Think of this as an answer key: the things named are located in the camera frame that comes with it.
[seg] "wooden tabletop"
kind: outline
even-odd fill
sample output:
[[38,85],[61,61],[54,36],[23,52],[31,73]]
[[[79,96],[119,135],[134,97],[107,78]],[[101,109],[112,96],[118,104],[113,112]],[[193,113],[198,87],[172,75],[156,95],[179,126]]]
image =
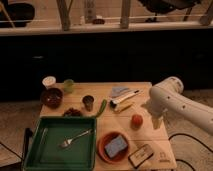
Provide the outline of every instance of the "wooden tabletop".
[[[139,170],[147,169],[174,169],[177,167],[174,154],[168,140],[168,135],[164,123],[160,129],[154,130],[151,121],[151,115],[147,112],[145,104],[149,99],[149,89],[152,86],[150,82],[122,82],[122,83],[75,83],[74,91],[71,94],[64,94],[63,102],[57,109],[50,109],[42,106],[40,116],[62,116],[64,111],[73,107],[82,111],[87,116],[94,115],[99,110],[103,99],[109,102],[110,92],[115,86],[125,86],[132,90],[140,90],[140,93],[130,99],[134,104],[117,114],[109,103],[97,118],[97,140],[110,131],[119,131],[129,140],[129,154],[134,152],[140,146],[149,144],[154,150],[154,155],[144,162]],[[56,87],[62,89],[62,84],[57,83]],[[92,95],[95,99],[94,107],[91,112],[84,109],[82,98],[85,95]],[[138,130],[133,130],[130,126],[133,114],[140,114],[143,117],[143,125]],[[118,164],[108,164],[96,155],[95,171],[98,170],[134,170],[128,159],[125,158]]]

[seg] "red tomato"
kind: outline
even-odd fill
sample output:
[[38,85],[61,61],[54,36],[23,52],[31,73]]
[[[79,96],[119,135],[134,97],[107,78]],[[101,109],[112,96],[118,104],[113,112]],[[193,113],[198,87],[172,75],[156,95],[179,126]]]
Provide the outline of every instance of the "red tomato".
[[143,118],[139,114],[132,115],[131,123],[134,127],[140,127],[143,124]]

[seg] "blue sponge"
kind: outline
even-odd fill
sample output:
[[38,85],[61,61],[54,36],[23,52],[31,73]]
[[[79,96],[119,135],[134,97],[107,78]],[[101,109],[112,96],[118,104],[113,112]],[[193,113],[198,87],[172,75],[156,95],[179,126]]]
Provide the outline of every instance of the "blue sponge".
[[113,140],[111,140],[104,148],[106,150],[107,155],[110,158],[115,157],[120,151],[124,150],[127,148],[127,143],[124,140],[124,138],[119,135]]

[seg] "green cup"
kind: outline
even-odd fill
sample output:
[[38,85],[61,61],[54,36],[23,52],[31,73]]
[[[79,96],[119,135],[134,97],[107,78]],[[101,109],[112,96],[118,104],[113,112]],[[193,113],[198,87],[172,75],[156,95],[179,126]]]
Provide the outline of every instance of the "green cup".
[[73,84],[74,81],[72,79],[64,80],[63,82],[63,90],[65,93],[69,94],[73,92]]

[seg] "wire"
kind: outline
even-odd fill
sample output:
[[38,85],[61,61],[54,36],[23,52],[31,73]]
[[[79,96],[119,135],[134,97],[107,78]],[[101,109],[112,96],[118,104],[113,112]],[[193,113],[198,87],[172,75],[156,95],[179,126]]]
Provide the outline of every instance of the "wire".
[[177,133],[177,134],[174,134],[172,136],[169,137],[169,140],[171,140],[173,137],[176,137],[176,136],[179,136],[179,135],[182,135],[182,136],[186,136],[186,137],[190,137],[194,140],[196,140],[197,142],[199,142],[201,145],[203,145],[205,148],[207,148],[211,153],[213,153],[213,150],[210,149],[210,147],[208,147],[206,144],[204,144],[202,141],[200,141],[199,139],[193,137],[192,135],[189,135],[189,134],[186,134],[186,133]]
[[8,151],[10,151],[11,153],[15,154],[18,158],[20,158],[21,160],[23,160],[21,156],[19,156],[16,152],[14,152],[13,150],[11,150],[9,147],[7,147],[5,144],[3,144],[1,141],[0,141],[0,144],[1,144],[4,148],[6,148]]
[[[192,135],[189,135],[189,134],[186,134],[186,133],[176,133],[176,134],[173,134],[169,137],[169,140],[171,140],[173,137],[176,137],[176,136],[179,136],[179,135],[182,135],[182,136],[186,136],[186,137],[190,137],[192,139],[194,139],[195,141],[199,142],[201,145],[203,145],[206,149],[208,149],[211,153],[213,153],[213,150],[208,147],[206,144],[204,144],[202,141],[200,141],[199,139],[193,137]],[[187,161],[185,160],[182,160],[182,159],[176,159],[176,161],[178,162],[183,162],[185,163],[186,165],[188,165],[193,171],[196,171],[195,168],[190,164],[188,163]]]
[[187,166],[189,166],[193,171],[196,171],[195,168],[190,164],[188,163],[187,161],[185,160],[182,160],[182,159],[176,159],[177,162],[182,162],[182,163],[185,163]]

